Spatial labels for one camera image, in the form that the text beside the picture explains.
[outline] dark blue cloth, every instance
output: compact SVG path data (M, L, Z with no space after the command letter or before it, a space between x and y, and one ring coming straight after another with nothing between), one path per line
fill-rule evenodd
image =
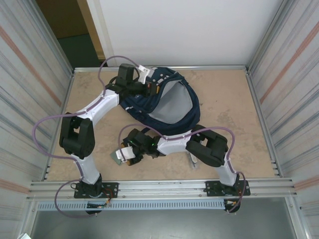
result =
M170 81L180 80L178 84L183 84L192 100L192 109L180 121L169 124L152 118L148 114L153 112L159 104L161 95L165 85ZM157 83L160 86L158 94L150 97L143 97L141 95L135 97L128 97L121 102L121 106L139 122L153 127L164 135L174 135L184 133L194 128L199 122L200 108L199 101L195 91L190 87L184 76L166 67L157 67L151 78L147 81Z

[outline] metal base plate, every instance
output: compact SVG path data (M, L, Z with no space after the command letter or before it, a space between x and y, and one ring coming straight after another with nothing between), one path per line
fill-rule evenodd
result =
M205 185L206 189L204 189L204 192L207 193L208 197L239 196L239 191L242 192L244 188L244 180L239 180L233 187L225 186L218 180L206 181ZM248 181L246 181L244 196L250 196L250 187Z
M74 190L74 198L93 198L90 195L87 195L83 192L82 188L79 187L80 183L76 183L75 190ZM119 183L102 183L102 193L98 197L94 198L117 198L118 191L119 191Z

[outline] metal wall panel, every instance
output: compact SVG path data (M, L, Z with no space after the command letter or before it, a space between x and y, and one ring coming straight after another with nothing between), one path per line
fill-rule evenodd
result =
M0 1L0 238L16 238L31 181L42 179L48 158L31 130L61 113L72 69L31 0ZM39 127L50 150L58 121Z
M249 67L283 176L319 235L319 1L295 1Z

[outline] plywood surface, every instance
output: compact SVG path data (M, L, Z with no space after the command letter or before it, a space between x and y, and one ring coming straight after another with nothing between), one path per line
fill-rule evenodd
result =
M104 82L116 76L116 72L102 72ZM198 95L201 107L200 124L224 126L234 131L236 142L231 160L237 171L248 178L273 177L274 171L252 102L244 72L228 71L181 71ZM76 73L67 105L68 112L82 109L101 92L96 72ZM94 158L104 180L172 180L218 178L214 168L198 162L192 169L186 153L176 153L152 159L145 156L136 165L117 165L110 153L117 148L119 131L137 122L120 106L113 108L96 125ZM230 140L231 136L217 131ZM58 145L55 154L66 155ZM71 180L79 178L76 165L71 160L53 159L48 180Z

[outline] orange stripe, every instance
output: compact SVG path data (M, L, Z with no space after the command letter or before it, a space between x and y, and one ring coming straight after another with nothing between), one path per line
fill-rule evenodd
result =
M3 189L7 189L10 191L15 191L18 193L24 193L24 194L28 194L29 193L29 189L23 186L20 186L18 184L15 183L11 183L9 181L5 181L3 179L0 179L0 188Z
M36 69L32 66L32 64L28 61L28 59L24 56L24 54L19 50L16 44L12 41L9 35L5 32L5 30L0 26L0 35L3 40L7 43L7 45L14 51L14 53L19 57L22 63L27 67L27 69L35 76L35 78L39 81L41 86L49 93L49 95L54 99L54 101L61 106L62 103L59 98L54 94L54 92L50 89L50 87L45 83L40 74L36 71Z
M296 183L295 190L299 191L301 189L309 188L315 185L319 185L319 176L315 176L307 180L301 181L299 183Z
M274 82L270 85L268 90L262 96L262 98L260 99L261 104L264 102L265 98L269 95L269 93L273 90L273 88L277 85L277 83L282 79L282 77L285 75L285 73L294 63L294 61L301 55L301 53L305 50L305 48L309 45L309 43L314 39L314 37L317 35L318 32L319 32L319 22L317 22L317 24L314 26L314 28L311 30L308 36L304 39L304 41L298 47L297 51L294 53L292 58L289 60L286 66L281 70L279 75L275 78Z

